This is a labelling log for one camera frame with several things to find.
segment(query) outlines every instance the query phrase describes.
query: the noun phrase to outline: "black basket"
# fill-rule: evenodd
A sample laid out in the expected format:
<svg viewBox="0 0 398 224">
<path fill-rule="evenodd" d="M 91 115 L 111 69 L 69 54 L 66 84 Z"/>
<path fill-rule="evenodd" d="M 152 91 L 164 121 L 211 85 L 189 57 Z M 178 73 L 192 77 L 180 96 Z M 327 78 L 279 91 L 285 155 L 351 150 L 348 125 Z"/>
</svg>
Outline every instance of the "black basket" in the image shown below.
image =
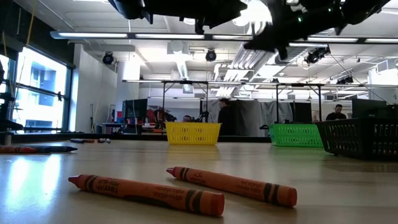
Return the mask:
<svg viewBox="0 0 398 224">
<path fill-rule="evenodd" d="M 398 119 L 344 119 L 317 126 L 323 147 L 335 156 L 398 160 Z"/>
</svg>

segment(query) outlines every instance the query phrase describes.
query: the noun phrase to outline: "green basket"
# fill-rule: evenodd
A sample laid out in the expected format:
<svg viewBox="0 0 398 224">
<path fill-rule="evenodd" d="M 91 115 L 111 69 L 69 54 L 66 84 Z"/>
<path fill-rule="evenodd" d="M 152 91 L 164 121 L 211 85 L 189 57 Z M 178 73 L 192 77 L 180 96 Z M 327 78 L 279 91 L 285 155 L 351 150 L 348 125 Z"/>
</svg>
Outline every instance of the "green basket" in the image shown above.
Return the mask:
<svg viewBox="0 0 398 224">
<path fill-rule="evenodd" d="M 272 124 L 269 134 L 275 146 L 323 147 L 315 124 Z"/>
</svg>

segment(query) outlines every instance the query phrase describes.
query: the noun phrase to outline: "yellow basket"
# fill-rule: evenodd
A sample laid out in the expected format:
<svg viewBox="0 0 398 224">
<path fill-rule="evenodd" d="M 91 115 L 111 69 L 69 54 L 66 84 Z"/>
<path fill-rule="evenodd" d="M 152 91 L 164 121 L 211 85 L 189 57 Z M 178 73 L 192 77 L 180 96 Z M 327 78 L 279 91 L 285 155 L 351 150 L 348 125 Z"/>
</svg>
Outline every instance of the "yellow basket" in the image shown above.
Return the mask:
<svg viewBox="0 0 398 224">
<path fill-rule="evenodd" d="M 166 122 L 169 144 L 215 145 L 221 124 Z"/>
</svg>

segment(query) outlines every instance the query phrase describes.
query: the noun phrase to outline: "computer monitor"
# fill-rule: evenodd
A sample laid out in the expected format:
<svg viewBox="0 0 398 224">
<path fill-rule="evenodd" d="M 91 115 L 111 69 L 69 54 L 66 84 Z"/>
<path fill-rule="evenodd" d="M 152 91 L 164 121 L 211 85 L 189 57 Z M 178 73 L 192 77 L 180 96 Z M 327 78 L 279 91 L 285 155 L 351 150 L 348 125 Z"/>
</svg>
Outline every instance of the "computer monitor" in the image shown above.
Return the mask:
<svg viewBox="0 0 398 224">
<path fill-rule="evenodd" d="M 352 99 L 353 118 L 375 118 L 378 117 L 377 109 L 387 106 L 385 101 Z"/>
<path fill-rule="evenodd" d="M 147 116 L 148 99 L 123 101 L 123 118 L 145 120 Z"/>
</svg>

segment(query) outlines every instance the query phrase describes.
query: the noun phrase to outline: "black stripe on crayon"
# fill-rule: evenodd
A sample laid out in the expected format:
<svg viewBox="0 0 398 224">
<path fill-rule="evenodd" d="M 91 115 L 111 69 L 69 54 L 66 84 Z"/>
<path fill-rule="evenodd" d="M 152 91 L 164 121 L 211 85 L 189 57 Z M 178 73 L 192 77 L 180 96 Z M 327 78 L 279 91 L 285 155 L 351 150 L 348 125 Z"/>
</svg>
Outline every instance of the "black stripe on crayon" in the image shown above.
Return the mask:
<svg viewBox="0 0 398 224">
<path fill-rule="evenodd" d="M 200 211 L 200 198 L 203 191 L 199 190 L 195 198 L 192 200 L 192 208 L 194 212 L 201 213 Z"/>
<path fill-rule="evenodd" d="M 188 172 L 189 168 L 186 169 L 185 174 L 184 174 L 184 180 L 187 180 L 187 172 Z"/>
<path fill-rule="evenodd" d="M 93 185 L 94 185 L 94 180 L 97 179 L 97 177 L 98 177 L 97 175 L 94 176 L 93 178 L 91 178 L 90 182 L 88 183 L 88 190 L 91 192 L 94 192 Z"/>
<path fill-rule="evenodd" d="M 88 187 L 87 187 L 87 183 L 88 183 L 88 181 L 92 178 L 92 177 L 94 177 L 95 175 L 89 175 L 88 177 L 87 177 L 87 179 L 86 179 L 86 181 L 85 181 L 85 190 L 88 190 Z"/>
<path fill-rule="evenodd" d="M 188 190 L 187 196 L 185 197 L 185 207 L 187 208 L 188 211 L 191 211 L 191 209 L 189 207 L 189 201 L 191 200 L 192 195 L 194 193 L 195 193 L 195 190 Z"/>
<path fill-rule="evenodd" d="M 271 187 L 272 187 L 272 184 L 268 184 L 268 183 L 266 183 L 266 186 L 264 187 L 264 201 L 265 202 L 269 202 L 268 197 L 269 197 L 269 194 L 271 193 Z"/>
<path fill-rule="evenodd" d="M 181 180 L 183 180 L 182 177 L 183 177 L 183 175 L 184 175 L 184 170 L 185 170 L 185 168 L 182 168 L 182 169 L 180 170 L 180 179 L 181 179 Z"/>
<path fill-rule="evenodd" d="M 272 198 L 271 198 L 271 203 L 274 205 L 279 205 L 278 202 L 278 190 L 279 190 L 279 185 L 278 184 L 274 184 L 274 193 L 272 194 Z"/>
</svg>

